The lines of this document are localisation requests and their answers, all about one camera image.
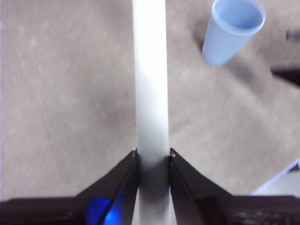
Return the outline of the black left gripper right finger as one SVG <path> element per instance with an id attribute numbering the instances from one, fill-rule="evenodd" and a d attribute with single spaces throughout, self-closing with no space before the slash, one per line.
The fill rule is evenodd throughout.
<path id="1" fill-rule="evenodd" d="M 179 225 L 298 225 L 294 196 L 232 195 L 170 149 L 169 185 Z"/>

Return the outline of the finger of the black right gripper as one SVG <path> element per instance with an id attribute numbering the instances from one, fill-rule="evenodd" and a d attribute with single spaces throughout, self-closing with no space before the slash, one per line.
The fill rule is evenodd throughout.
<path id="1" fill-rule="evenodd" d="M 273 77 L 300 87 L 299 67 L 271 67 L 270 71 Z"/>
<path id="2" fill-rule="evenodd" d="M 288 30 L 286 32 L 286 40 L 300 40 L 299 30 Z"/>

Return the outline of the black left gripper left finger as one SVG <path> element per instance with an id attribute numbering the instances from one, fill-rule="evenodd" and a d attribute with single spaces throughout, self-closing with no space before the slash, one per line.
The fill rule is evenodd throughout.
<path id="1" fill-rule="evenodd" d="M 0 203 L 2 225 L 130 225 L 139 184 L 136 150 L 104 177 L 71 197 L 19 198 Z"/>

